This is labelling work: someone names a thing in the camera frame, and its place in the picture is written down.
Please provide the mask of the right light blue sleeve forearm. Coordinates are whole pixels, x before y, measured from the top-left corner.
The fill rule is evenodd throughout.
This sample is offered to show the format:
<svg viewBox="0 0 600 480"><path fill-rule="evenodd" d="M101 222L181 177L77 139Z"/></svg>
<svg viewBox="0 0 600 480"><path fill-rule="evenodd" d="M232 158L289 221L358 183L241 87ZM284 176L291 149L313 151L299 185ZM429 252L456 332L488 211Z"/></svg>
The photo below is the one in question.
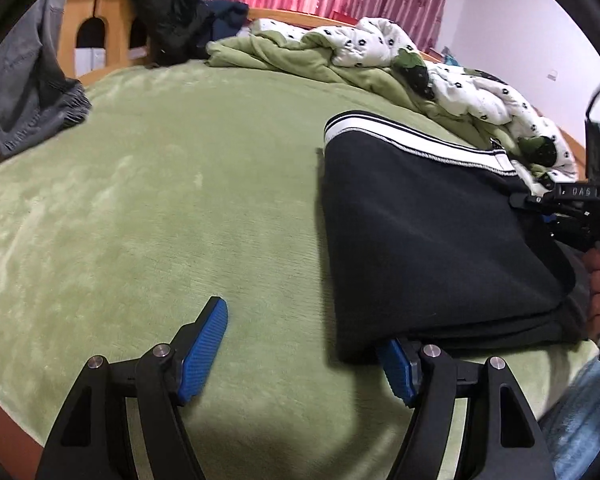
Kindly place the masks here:
<svg viewBox="0 0 600 480"><path fill-rule="evenodd" d="M557 479L581 479L600 452L600 360L588 362L539 421Z"/></svg>

